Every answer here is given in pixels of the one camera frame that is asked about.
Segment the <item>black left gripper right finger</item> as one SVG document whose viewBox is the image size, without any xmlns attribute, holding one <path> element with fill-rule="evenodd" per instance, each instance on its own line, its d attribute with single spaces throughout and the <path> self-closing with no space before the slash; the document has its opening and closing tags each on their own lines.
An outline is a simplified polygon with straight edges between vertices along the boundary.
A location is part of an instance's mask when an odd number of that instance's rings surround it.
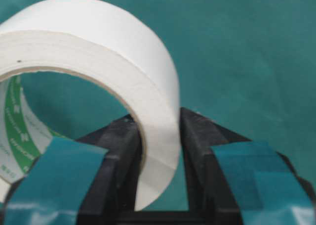
<svg viewBox="0 0 316 225">
<path fill-rule="evenodd" d="M 189 210 L 208 225 L 313 225 L 316 192 L 284 154 L 180 110 Z"/>
</svg>

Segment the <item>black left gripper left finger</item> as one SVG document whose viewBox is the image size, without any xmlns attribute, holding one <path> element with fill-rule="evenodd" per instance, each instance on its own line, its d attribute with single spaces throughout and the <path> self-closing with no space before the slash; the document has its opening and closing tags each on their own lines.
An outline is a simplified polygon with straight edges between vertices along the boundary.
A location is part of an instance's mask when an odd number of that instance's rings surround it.
<svg viewBox="0 0 316 225">
<path fill-rule="evenodd" d="M 56 137 L 15 182 L 3 225 L 111 225 L 133 211 L 142 145 L 126 115 L 77 140 Z"/>
</svg>

